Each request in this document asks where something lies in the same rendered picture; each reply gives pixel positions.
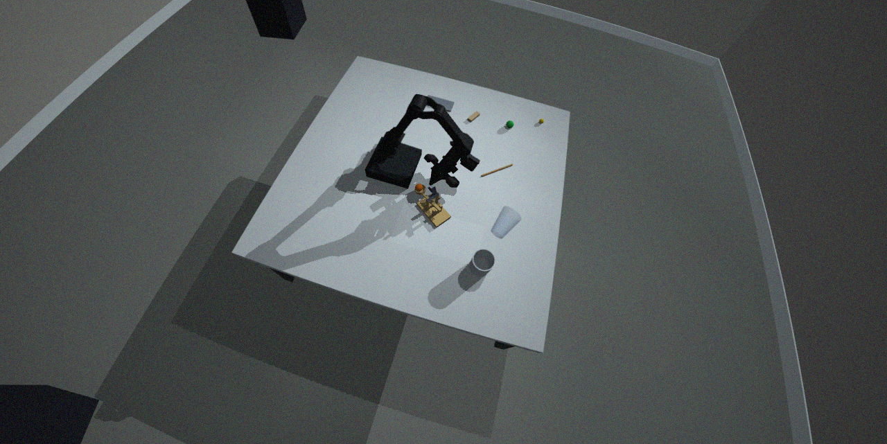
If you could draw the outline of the tan wooden catapult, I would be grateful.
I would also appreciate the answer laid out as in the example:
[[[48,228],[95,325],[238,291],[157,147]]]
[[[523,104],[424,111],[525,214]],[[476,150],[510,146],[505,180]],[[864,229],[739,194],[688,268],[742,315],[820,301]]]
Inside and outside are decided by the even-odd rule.
[[[428,219],[432,221],[433,225],[435,225],[435,227],[439,227],[441,224],[449,220],[452,216],[450,216],[450,214],[447,213],[447,211],[444,209],[443,205],[438,202],[441,197],[439,196],[439,193],[435,190],[435,186],[433,186],[433,188],[430,188],[428,186],[428,189],[430,189],[433,194],[427,196],[425,194],[425,186],[423,186],[423,189],[420,191],[417,191],[416,188],[414,189],[417,195],[423,195],[425,197],[421,199],[421,201],[419,201],[417,205],[419,209],[421,209],[425,213],[425,216],[427,216]]]

